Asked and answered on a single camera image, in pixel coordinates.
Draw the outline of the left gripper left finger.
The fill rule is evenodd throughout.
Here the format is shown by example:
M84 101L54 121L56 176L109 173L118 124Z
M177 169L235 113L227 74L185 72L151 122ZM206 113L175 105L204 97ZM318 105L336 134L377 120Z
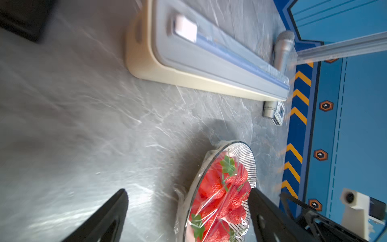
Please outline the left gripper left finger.
M126 190L118 190L64 241L118 242L123 232L128 206L129 198Z

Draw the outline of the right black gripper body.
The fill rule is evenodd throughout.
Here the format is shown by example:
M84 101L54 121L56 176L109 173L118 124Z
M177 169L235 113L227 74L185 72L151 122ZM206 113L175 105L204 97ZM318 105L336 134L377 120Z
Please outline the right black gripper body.
M280 201L287 216L320 242L364 242L365 239L319 214L312 206L288 193L280 194ZM302 213L294 217L288 202L301 207Z

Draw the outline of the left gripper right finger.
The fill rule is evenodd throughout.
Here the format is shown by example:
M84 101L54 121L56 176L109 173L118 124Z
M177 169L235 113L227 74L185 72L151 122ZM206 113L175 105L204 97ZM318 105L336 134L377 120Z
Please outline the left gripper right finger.
M316 242L317 240L290 219L259 189L253 188L248 206L258 242Z

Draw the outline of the cream plastic wrap dispenser box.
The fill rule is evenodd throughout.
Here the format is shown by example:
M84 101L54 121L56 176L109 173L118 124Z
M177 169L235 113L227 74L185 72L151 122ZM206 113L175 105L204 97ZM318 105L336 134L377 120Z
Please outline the cream plastic wrap dispenser box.
M257 101L285 101L289 78L182 1L145 1L126 35L139 79Z

